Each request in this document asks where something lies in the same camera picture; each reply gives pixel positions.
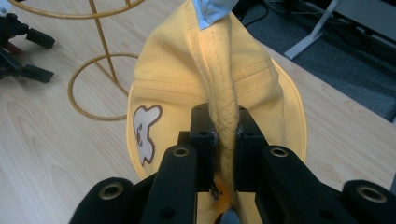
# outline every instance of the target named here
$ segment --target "black bracket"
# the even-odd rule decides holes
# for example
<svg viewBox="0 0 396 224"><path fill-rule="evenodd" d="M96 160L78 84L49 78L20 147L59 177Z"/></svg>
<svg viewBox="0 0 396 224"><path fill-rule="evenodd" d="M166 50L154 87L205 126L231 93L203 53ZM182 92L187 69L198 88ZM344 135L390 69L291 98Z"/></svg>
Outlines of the black bracket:
<svg viewBox="0 0 396 224"><path fill-rule="evenodd" d="M70 223L195 223L197 192L213 189L213 131L207 105L191 112L191 131L169 147L158 173L133 186L110 178L97 184ZM235 188L256 193L262 223L393 223L396 197L364 180L331 189L288 148L268 146L248 111L240 107Z"/></svg>
<svg viewBox="0 0 396 224"><path fill-rule="evenodd" d="M52 48L55 40L46 34L29 28L25 23L18 21L18 16L8 13L0 17L0 45L3 47L15 35L26 35L26 39L44 48ZM49 82L53 76L51 71L26 64L18 63L10 53L0 48L0 79L3 77L27 77L40 82Z"/></svg>

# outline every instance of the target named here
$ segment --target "wooden surface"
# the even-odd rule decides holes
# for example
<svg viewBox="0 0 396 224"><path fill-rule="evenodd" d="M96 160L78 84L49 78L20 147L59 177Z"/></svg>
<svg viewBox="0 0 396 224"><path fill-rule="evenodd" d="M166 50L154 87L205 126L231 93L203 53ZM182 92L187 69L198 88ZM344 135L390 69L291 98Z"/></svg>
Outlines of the wooden surface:
<svg viewBox="0 0 396 224"><path fill-rule="evenodd" d="M43 2L54 1L26 4L40 7ZM97 2L98 10L100 4L110 7L106 1ZM138 54L149 33L181 2L147 0L101 19L110 51ZM66 3L55 7L80 10ZM127 154L126 121L88 119L67 98L69 79L78 67L104 54L94 21L51 19L12 10L21 21L56 39L52 49L42 49L17 36L12 42L24 53L16 58L55 75L47 84L14 77L0 80L0 223L67 223L97 182L111 176L139 180ZM389 189L396 171L396 128L268 50L301 92L309 131L308 167L336 189L358 178ZM126 89L133 82L134 63L134 59L114 59ZM74 93L78 103L93 114L126 112L126 96L94 66L78 77Z"/></svg>

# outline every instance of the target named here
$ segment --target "cartoon dog patch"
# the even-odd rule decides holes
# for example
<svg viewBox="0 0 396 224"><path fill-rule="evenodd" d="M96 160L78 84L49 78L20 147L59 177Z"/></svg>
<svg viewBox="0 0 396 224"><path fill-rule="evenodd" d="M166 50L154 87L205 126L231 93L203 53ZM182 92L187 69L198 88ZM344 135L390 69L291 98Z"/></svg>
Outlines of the cartoon dog patch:
<svg viewBox="0 0 396 224"><path fill-rule="evenodd" d="M149 109L141 105L134 112L134 136L142 166L145 165L145 161L151 163L154 158L155 145L149 136L149 129L162 114L163 109L160 105L154 105Z"/></svg>

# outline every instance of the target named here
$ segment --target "yellow fabric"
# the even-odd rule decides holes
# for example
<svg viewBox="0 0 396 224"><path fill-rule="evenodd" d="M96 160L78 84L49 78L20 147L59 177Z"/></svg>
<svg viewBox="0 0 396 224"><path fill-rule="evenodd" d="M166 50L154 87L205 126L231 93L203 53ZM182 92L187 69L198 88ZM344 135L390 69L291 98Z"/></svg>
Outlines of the yellow fabric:
<svg viewBox="0 0 396 224"><path fill-rule="evenodd" d="M244 214L255 211L247 205L254 204L252 197L238 197L232 188L238 105L249 110L269 144L288 147L305 161L302 101L288 74L233 14L200 31L187 0L152 32L136 64L126 131L141 178L158 171L165 150L190 129L191 109L203 103L209 103L219 135L217 183L228 193L217 202L201 193L198 223L213 223L230 204L246 221ZM259 218L254 211L250 220Z"/></svg>

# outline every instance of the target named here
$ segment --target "wire stand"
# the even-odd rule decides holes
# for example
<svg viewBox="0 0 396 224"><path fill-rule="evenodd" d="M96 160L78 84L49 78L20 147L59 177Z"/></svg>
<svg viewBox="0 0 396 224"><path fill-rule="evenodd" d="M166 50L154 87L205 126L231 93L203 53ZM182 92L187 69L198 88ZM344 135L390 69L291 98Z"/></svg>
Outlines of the wire stand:
<svg viewBox="0 0 396 224"><path fill-rule="evenodd" d="M126 119L126 115L121 115L121 116L115 116L115 117L101 117L101 116L96 116L94 114L91 114L89 112L87 112L86 110L82 109L76 102L74 94L73 94L73 86L74 86L74 82L76 80L76 78L78 77L78 75L81 73L82 70L84 70L86 67L88 67L90 64L95 64L96 66L99 67L99 69L122 91L122 93L124 93L125 95L128 96L128 91L125 90L120 83L118 82L117 79L117 75L114 69L114 65L113 62L111 60L112 57L131 57L131 58L138 58L138 55L133 54L133 53L112 53L110 54L108 47L107 47L107 42L105 39L105 35L102 29L102 25L100 22L100 18L103 17L108 17L108 16L112 16L115 14L119 14L121 12L127 11L133 7L136 7L137 5L139 5L140 3L142 3L144 0L135 0L133 2L131 2L131 0L125 0L125 6L124 7L120 7L117 9L114 9L112 11L107 11L107 12L100 12L98 13L96 10L96 5L94 3L94 0L89 0L90 2L90 6L91 6L91 10L92 10L92 14L60 14L60 13L53 13L53 12L48 12L48 11L44 11L44 10L40 10L40 9L36 9L36 8L32 8L32 7L28 7L24 4L21 4L15 0L8 0L9 3L11 3L12 5L19 7L23 10L29 11L31 13L35 13L37 15L41 15L41 16L46 16L46 17L51 17L51 18L56 18L56 19L67 19L67 20L87 20L87 19L94 19L95 20L95 24L96 24L96 28L98 30L101 42L102 42L102 46L103 49L105 51L105 55L101 55L98 56L96 58L90 59L89 61L87 61L86 63L84 63L74 74L73 76L70 78L70 82L69 82L69 86L67 89L68 92L68 97L69 100L72 104L72 106L81 114L83 114L84 116L91 118L91 119L98 119L98 120L120 120L120 119ZM107 70L101 65L99 64L100 60L106 59L110 72L107 72Z"/></svg>

